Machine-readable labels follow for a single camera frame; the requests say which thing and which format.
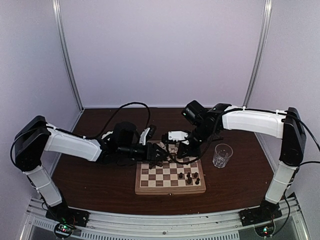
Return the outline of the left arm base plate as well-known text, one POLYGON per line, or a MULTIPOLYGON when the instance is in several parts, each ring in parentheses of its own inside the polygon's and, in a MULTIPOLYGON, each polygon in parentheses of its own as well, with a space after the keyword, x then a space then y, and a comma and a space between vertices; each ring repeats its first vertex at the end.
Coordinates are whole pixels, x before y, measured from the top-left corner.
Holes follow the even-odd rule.
POLYGON ((86 227, 90 213, 88 211, 70 208, 65 215, 54 215, 49 210, 46 211, 45 217, 63 224, 76 227, 86 227))

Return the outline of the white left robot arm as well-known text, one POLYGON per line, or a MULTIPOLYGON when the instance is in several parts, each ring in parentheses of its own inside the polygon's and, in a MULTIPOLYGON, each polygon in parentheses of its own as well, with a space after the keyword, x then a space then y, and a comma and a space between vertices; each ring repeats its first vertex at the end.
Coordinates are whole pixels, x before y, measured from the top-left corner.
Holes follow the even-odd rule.
POLYGON ((61 222, 72 218, 72 211, 63 204, 63 195, 43 167, 43 152, 56 152, 106 164, 110 155, 124 155, 134 162, 157 163, 167 159, 168 153, 157 143, 149 142, 155 126, 147 127, 134 142, 136 126, 127 121, 117 123, 102 137, 89 138, 70 133, 48 123, 44 116, 32 119, 14 138, 10 160, 33 184, 52 213, 61 222))

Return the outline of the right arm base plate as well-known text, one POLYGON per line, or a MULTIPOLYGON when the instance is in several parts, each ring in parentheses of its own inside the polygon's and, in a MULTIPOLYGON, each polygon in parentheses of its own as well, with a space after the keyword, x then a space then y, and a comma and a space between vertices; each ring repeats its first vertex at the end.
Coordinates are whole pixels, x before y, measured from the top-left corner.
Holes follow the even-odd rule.
POLYGON ((265 207, 246 208, 239 212, 240 221, 243 227, 256 225, 264 222, 270 222, 274 218, 280 218, 282 211, 279 207, 275 210, 270 210, 265 207))

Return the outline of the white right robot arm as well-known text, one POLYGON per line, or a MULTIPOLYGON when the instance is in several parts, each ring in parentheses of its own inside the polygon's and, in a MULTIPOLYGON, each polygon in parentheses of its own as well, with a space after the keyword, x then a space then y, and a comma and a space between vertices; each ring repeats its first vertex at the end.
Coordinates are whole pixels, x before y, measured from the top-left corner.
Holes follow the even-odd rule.
POLYGON ((256 210, 259 220, 268 220, 275 212, 291 179, 303 161, 306 133, 296 108, 288 110, 261 110, 228 103, 218 103, 205 108, 196 100, 191 101, 181 114, 195 126, 190 133, 174 131, 171 141, 179 143, 179 157, 198 149, 209 137, 223 130, 240 130, 265 134, 281 139, 278 168, 265 194, 265 203, 256 210))

